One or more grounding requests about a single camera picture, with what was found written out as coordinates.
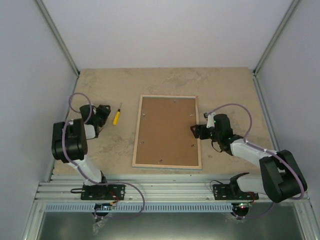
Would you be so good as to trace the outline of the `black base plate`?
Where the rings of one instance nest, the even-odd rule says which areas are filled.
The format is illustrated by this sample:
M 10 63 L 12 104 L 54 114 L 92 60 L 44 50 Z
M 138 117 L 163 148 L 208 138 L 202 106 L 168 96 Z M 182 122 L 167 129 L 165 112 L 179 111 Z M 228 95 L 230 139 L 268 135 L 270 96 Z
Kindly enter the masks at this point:
M 80 196 L 81 200 L 123 200 L 125 196 L 126 186 L 124 184 L 110 184 L 108 186 L 83 186 Z
M 234 193 L 228 184 L 213 184 L 211 186 L 215 200 L 258 200 L 259 195 L 253 192 L 238 191 Z

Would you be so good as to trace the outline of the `aluminium profile rail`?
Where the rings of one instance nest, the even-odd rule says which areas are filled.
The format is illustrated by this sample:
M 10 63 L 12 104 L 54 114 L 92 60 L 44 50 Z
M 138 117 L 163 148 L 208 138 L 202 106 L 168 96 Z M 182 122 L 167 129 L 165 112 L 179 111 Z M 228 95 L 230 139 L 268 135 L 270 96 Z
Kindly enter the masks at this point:
M 108 174 L 109 183 L 127 182 L 136 186 L 147 203 L 213 203 L 215 198 L 210 183 L 228 183 L 227 174 Z M 52 175 L 50 181 L 38 185 L 34 201 L 47 203 L 81 202 L 79 193 L 83 181 L 78 175 Z

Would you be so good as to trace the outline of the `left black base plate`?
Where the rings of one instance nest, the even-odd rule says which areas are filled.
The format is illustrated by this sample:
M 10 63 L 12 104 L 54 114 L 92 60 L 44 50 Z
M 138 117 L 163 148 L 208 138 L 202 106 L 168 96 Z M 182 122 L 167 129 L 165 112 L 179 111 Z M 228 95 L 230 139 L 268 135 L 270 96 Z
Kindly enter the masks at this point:
M 123 200 L 125 196 L 126 186 L 124 184 L 110 184 L 108 186 L 83 186 L 80 196 L 81 200 Z

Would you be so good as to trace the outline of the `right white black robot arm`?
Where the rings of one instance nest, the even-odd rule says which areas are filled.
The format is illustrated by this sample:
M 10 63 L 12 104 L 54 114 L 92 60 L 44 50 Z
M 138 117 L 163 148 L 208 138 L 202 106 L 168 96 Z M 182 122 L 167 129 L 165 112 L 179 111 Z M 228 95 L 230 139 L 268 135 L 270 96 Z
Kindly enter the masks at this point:
M 280 203 L 287 199 L 301 199 L 308 189 L 290 151 L 262 148 L 234 134 L 226 114 L 211 113 L 207 117 L 207 124 L 193 125 L 190 130 L 196 139 L 217 143 L 219 152 L 239 157 L 259 168 L 259 174 L 245 172 L 230 178 L 228 186 L 232 198 L 240 200 L 252 192 Z

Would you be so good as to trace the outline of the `yellow handled screwdriver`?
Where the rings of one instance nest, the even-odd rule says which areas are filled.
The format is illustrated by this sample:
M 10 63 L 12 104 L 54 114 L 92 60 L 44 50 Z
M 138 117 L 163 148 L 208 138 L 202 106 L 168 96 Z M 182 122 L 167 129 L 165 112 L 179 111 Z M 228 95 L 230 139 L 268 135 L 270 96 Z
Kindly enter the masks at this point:
M 115 116 L 114 116 L 114 118 L 113 118 L 112 124 L 113 124 L 114 126 L 116 126 L 116 125 L 118 124 L 119 117 L 120 117 L 120 113 L 121 113 L 121 107 L 122 107 L 122 102 L 120 103 L 120 106 L 119 106 L 119 108 L 117 109 L 117 112 L 116 112 L 116 114 L 115 114 Z

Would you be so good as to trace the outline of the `blue wooden picture frame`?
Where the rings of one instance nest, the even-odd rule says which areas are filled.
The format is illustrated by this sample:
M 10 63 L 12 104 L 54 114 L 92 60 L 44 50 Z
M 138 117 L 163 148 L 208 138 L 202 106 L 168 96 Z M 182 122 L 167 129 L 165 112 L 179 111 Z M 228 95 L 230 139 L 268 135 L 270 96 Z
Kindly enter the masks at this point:
M 194 95 L 142 94 L 139 100 L 132 166 L 201 170 L 201 144 L 191 127 L 199 124 Z

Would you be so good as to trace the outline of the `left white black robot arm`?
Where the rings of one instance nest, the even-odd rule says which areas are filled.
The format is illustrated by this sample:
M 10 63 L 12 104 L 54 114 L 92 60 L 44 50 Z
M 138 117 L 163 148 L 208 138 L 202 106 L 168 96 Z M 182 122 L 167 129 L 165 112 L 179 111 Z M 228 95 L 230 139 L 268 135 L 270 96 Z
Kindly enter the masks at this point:
M 96 139 L 110 113 L 110 105 L 83 105 L 81 118 L 53 124 L 51 152 L 55 160 L 71 166 L 83 179 L 84 186 L 93 186 L 92 194 L 99 200 L 108 197 L 110 188 L 102 171 L 88 156 L 88 140 Z

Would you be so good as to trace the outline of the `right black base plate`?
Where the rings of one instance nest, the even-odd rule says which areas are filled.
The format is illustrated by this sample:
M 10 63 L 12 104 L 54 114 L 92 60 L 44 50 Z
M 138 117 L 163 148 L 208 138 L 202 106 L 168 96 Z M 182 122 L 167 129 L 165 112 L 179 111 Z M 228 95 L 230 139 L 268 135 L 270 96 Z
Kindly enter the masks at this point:
M 228 184 L 213 184 L 211 186 L 215 200 L 258 200 L 259 195 L 253 192 L 238 191 L 234 193 Z

